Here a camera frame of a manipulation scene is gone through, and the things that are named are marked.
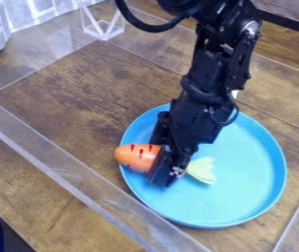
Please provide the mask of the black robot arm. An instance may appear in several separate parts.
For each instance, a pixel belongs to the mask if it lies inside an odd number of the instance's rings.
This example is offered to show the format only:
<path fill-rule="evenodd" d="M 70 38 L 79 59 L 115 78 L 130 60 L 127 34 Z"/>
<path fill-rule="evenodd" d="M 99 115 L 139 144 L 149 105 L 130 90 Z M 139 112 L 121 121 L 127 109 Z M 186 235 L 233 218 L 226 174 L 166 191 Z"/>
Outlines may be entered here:
<path fill-rule="evenodd" d="M 192 67 L 172 109 L 158 114 L 150 143 L 161 147 L 147 180 L 168 187 L 185 175 L 201 144 L 212 144 L 238 115 L 233 92 L 250 79 L 263 20 L 250 0 L 158 0 L 176 16 L 197 19 Z"/>

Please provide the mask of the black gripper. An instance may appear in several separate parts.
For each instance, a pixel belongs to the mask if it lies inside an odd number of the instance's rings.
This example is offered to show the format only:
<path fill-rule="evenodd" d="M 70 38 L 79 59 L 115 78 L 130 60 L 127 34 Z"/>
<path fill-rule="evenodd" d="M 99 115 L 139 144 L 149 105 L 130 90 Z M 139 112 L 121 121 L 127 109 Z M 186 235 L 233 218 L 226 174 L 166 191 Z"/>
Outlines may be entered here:
<path fill-rule="evenodd" d="M 238 105 L 229 95 L 220 103 L 204 102 L 188 92 L 172 101 L 169 111 L 158 114 L 150 143 L 161 150 L 147 174 L 149 182 L 170 187 L 186 174 L 200 144 L 213 144 L 222 128 L 237 119 Z"/>

